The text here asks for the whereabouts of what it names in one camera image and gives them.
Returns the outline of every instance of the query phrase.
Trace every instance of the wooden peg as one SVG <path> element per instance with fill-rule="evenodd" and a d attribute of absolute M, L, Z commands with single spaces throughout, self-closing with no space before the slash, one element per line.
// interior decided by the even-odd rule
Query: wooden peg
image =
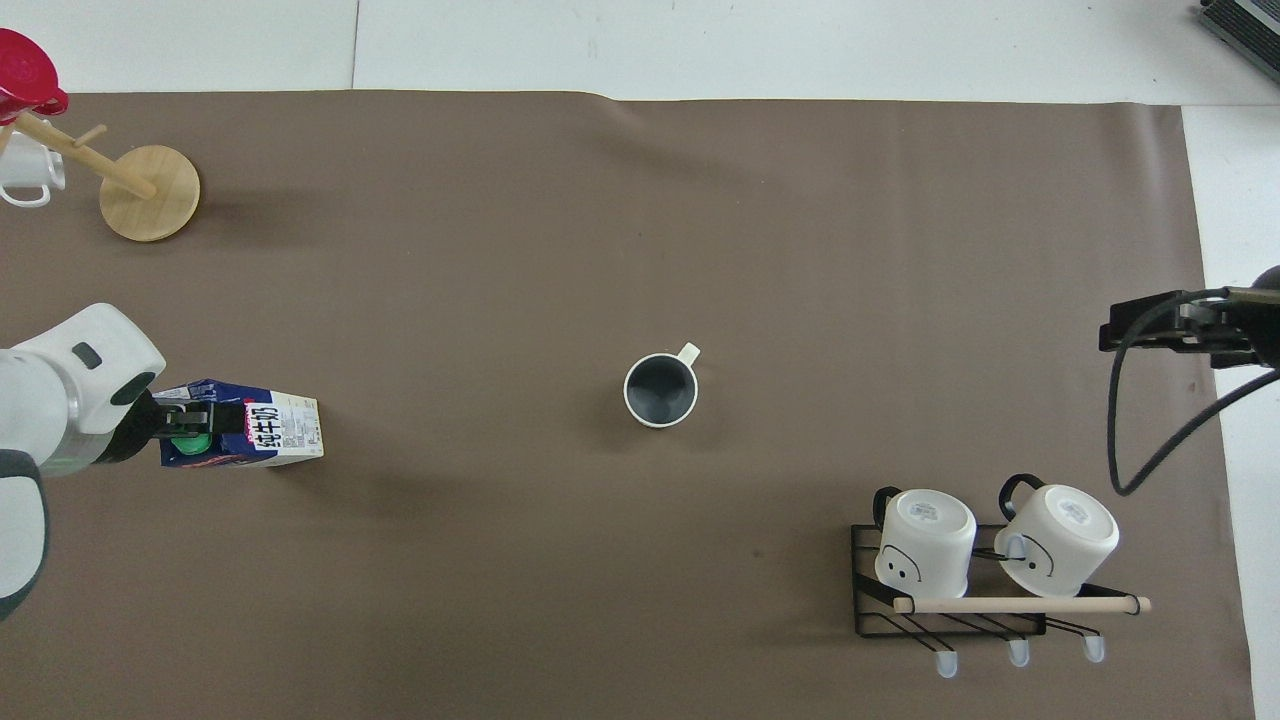
<path fill-rule="evenodd" d="M 1151 612 L 1146 597 L 957 597 L 893 598 L 893 611 L 913 612 Z"/>
<path fill-rule="evenodd" d="M 27 137 L 47 146 L 55 152 L 61 152 L 64 158 L 88 165 L 91 170 L 124 186 L 134 196 L 142 200 L 155 197 L 156 186 L 147 182 L 146 178 L 116 167 L 115 161 L 92 147 L 77 147 L 72 136 L 45 123 L 31 113 L 19 113 L 13 124 Z"/>
<path fill-rule="evenodd" d="M 90 141 L 92 141 L 95 137 L 102 135 L 104 132 L 106 132 L 106 126 L 97 126 L 93 129 L 91 129 L 91 131 L 86 132 L 84 135 L 82 135 L 82 136 L 77 137 L 76 140 L 73 140 L 72 141 L 72 147 L 84 147 L 86 145 L 90 143 Z"/>

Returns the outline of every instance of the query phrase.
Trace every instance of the white tile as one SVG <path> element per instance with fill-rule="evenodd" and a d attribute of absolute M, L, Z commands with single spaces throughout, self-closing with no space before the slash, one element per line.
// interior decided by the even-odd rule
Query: white tile
<path fill-rule="evenodd" d="M 364 0 L 356 87 L 617 99 L 1277 104 L 1149 0 Z"/>
<path fill-rule="evenodd" d="M 68 92 L 351 87 L 356 0 L 5 0 Z"/>
<path fill-rule="evenodd" d="M 1210 287 L 1249 286 L 1280 265 L 1280 108 L 1185 108 L 1183 118 L 1204 279 Z M 1217 392 L 1225 395 L 1260 374 L 1220 370 Z M 1253 696 L 1258 717 L 1271 720 L 1280 719 L 1277 386 L 1236 402 L 1221 416 Z"/>

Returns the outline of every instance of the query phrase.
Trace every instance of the smiley face drawing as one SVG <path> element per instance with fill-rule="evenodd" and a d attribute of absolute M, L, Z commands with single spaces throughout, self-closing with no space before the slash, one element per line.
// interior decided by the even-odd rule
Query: smiley face drawing
<path fill-rule="evenodd" d="M 1019 585 L 1036 594 L 1044 594 L 1053 580 L 1053 553 L 1032 536 L 1019 534 L 1009 538 L 1005 553 L 1009 556 L 1001 564 L 1005 571 Z"/>
<path fill-rule="evenodd" d="M 924 579 L 920 566 L 897 546 L 886 544 L 876 556 L 876 578 L 886 585 L 910 593 Z"/>

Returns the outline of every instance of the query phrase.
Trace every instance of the round wooden base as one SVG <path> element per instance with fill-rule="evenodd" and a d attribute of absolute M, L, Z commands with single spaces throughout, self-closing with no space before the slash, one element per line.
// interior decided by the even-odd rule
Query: round wooden base
<path fill-rule="evenodd" d="M 182 152 L 164 145 L 147 145 L 125 152 L 116 165 L 156 186 L 156 193 L 142 200 L 116 182 L 102 181 L 97 204 L 102 219 L 116 233 L 152 242 L 178 232 L 195 214 L 200 204 L 200 176 Z"/>

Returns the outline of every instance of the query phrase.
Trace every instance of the red cup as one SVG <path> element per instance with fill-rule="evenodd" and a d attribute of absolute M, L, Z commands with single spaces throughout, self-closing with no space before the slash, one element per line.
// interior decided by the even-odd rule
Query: red cup
<path fill-rule="evenodd" d="M 38 45 L 0 28 L 0 126 L 23 110 L 60 115 L 67 111 L 67 94 L 58 88 L 58 70 Z"/>

